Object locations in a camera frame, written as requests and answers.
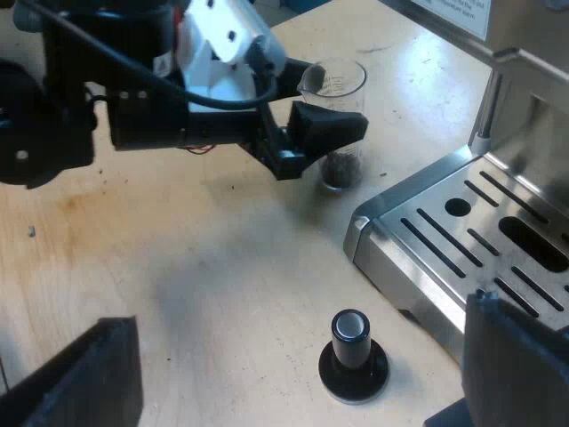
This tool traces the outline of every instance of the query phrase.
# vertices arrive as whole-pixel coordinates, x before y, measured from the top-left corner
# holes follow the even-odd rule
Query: black cable
[[[19,0],[20,3],[27,6],[34,12],[39,13],[48,21],[59,26],[67,31],[72,37],[82,43],[87,44],[92,49],[115,62],[121,68],[133,73],[141,82],[148,85],[150,88],[156,89],[163,93],[167,93],[172,97],[182,99],[183,101],[193,102],[195,104],[204,105],[212,109],[225,109],[225,110],[240,110],[240,109],[254,109],[260,104],[271,101],[276,97],[278,92],[276,86],[276,79],[271,76],[267,91],[261,96],[247,101],[224,101],[208,98],[197,93],[187,92],[174,83],[165,80],[161,77],[155,76],[148,68],[139,62],[130,59],[119,51],[113,49],[107,44],[102,43],[99,39],[91,36],[89,33],[79,28],[77,25],[69,20],[66,20],[58,13],[51,9],[42,6],[37,0]]]

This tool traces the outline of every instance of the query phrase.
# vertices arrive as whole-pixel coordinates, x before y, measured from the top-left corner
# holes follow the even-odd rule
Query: metal panel
[[[467,202],[469,213],[450,214],[445,206],[454,198]],[[569,269],[550,271],[530,256],[499,228],[506,217],[518,218],[569,259],[569,220],[505,174],[491,157],[481,157],[373,220],[355,263],[457,360],[461,351],[454,347],[460,347],[456,343],[466,299],[478,289],[495,292],[553,329],[567,326]]]

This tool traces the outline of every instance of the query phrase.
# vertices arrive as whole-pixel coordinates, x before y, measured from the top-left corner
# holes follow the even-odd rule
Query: red wire
[[[183,147],[182,149],[185,149],[187,152],[195,154],[197,156],[202,156],[203,154],[209,153],[214,148],[215,145],[206,145],[204,147],[195,147],[190,145],[189,147]]]

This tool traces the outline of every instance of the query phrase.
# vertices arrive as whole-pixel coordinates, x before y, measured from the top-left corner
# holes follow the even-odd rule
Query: wooden table
[[[116,153],[99,106],[94,165],[0,188],[10,384],[98,318],[136,315],[141,426],[421,425],[461,397],[459,368],[341,244],[360,203],[467,142],[488,68],[375,0],[337,0],[275,33],[292,57],[366,66],[363,184],[327,193],[315,167],[277,182],[238,147]],[[273,105],[281,123],[288,106]],[[332,316],[348,307],[367,314],[391,366],[385,391],[359,407],[332,399],[317,372]]]

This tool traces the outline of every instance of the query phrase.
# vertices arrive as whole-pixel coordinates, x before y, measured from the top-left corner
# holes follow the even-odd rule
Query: slot
[[[409,220],[406,218],[401,218],[401,222],[409,231],[415,235],[415,237],[417,237],[423,243],[423,245],[425,245],[430,250],[430,252],[435,254],[449,269],[451,269],[454,274],[456,274],[459,278],[466,277],[466,274],[464,274],[464,272],[459,269],[459,267],[454,262],[452,262],[445,254],[443,254],[438,247],[433,245],[433,243],[428,240],[425,235],[417,230],[417,228],[412,225]]]
[[[545,238],[514,216],[498,222],[498,228],[544,269],[561,273],[569,267],[569,260]]]
[[[459,251],[462,252],[464,256],[466,256],[470,262],[472,262],[477,267],[482,267],[484,264],[474,256],[466,247],[462,245],[456,238],[454,238],[448,231],[446,231],[443,227],[439,225],[434,219],[432,219],[428,213],[423,211],[422,209],[417,209],[417,213],[423,217],[423,219],[428,222],[436,231],[438,231],[444,238],[446,238],[451,245],[456,247]]]
[[[528,301],[526,301],[522,295],[518,294],[513,288],[511,288],[501,278],[495,278],[494,283],[496,285],[498,285],[502,291],[504,291],[506,294],[508,294],[508,296],[512,300],[517,302],[517,304],[519,304],[519,306],[522,309],[524,309],[527,312],[527,314],[529,314],[530,316],[532,316],[534,318],[538,318],[540,316],[540,313],[537,312],[537,310],[532,306],[532,304],[530,304]]]
[[[548,294],[548,292],[539,286],[533,279],[528,277],[523,271],[518,267],[512,267],[512,271],[516,276],[521,278],[529,287],[531,287],[541,298],[547,301],[551,306],[557,311],[563,311],[563,305],[561,305],[553,296]]]
[[[496,249],[494,246],[492,246],[492,244],[486,240],[485,238],[483,238],[482,236],[480,236],[478,233],[476,233],[473,229],[468,229],[467,232],[470,234],[470,236],[472,236],[480,245],[482,245],[483,247],[486,248],[486,250],[494,255],[494,256],[500,256],[500,251],[498,249]]]
[[[491,198],[490,196],[488,196],[486,193],[484,193],[480,188],[478,188],[476,185],[474,185],[472,182],[470,182],[469,180],[466,180],[464,182],[464,185],[466,185],[469,189],[471,189],[472,191],[474,191],[475,193],[477,193],[481,198],[483,198],[486,202],[488,202],[491,206],[493,207],[498,207],[498,202],[496,202],[493,198]]]
[[[508,196],[509,198],[514,200],[518,205],[522,206],[529,214],[533,215],[533,217],[537,221],[542,222],[544,224],[549,224],[549,220],[545,216],[543,216],[541,213],[537,212],[535,209],[533,209],[531,206],[529,206],[524,200],[522,200],[521,198],[516,196],[514,193],[512,193],[509,189],[507,189],[506,187],[501,185],[499,182],[497,182],[488,173],[482,171],[482,172],[480,172],[480,175],[482,175],[483,178],[485,178],[488,182],[490,182],[494,187],[496,187],[498,190],[500,190],[506,196]]]

